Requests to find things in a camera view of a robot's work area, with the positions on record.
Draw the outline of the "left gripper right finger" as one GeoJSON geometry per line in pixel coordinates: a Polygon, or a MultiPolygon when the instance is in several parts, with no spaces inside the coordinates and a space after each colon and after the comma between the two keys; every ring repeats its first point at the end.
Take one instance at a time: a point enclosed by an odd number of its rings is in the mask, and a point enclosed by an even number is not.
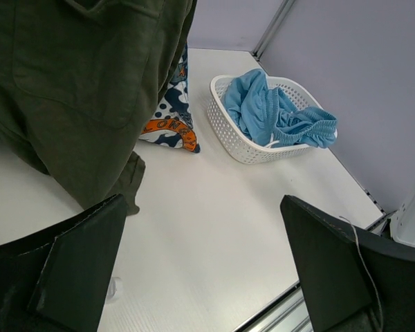
{"type": "Polygon", "coordinates": [[[314,331],[415,331],[415,248],[295,196],[280,210],[314,331]]]}

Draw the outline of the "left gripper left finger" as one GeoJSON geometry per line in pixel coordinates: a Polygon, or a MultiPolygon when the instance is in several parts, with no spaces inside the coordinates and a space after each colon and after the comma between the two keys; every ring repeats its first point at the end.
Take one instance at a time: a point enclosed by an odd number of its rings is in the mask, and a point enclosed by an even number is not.
{"type": "Polygon", "coordinates": [[[0,245],[0,331],[97,331],[126,218],[117,194],[0,245]]]}

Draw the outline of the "light blue shorts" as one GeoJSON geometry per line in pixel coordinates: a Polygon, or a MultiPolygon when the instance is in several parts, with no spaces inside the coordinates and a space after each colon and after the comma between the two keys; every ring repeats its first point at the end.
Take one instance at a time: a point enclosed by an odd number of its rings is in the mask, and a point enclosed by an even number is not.
{"type": "Polygon", "coordinates": [[[335,141],[337,118],[319,107],[299,110],[266,74],[253,69],[231,81],[223,106],[242,134],[267,148],[306,144],[326,149],[335,141]]]}

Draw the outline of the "patterned colourful shorts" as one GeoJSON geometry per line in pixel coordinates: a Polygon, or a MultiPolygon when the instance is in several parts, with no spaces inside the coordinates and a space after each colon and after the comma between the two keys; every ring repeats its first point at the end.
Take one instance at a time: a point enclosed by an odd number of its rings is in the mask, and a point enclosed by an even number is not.
{"type": "Polygon", "coordinates": [[[195,154],[201,151],[190,110],[186,46],[164,96],[139,139],[195,154]]]}

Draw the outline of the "olive green shorts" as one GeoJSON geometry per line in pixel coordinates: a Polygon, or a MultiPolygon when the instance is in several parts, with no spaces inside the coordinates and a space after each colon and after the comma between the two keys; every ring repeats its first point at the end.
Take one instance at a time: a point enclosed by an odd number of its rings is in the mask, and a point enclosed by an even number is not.
{"type": "Polygon", "coordinates": [[[164,96],[195,1],[0,1],[0,140],[82,208],[138,213],[134,147],[164,96]]]}

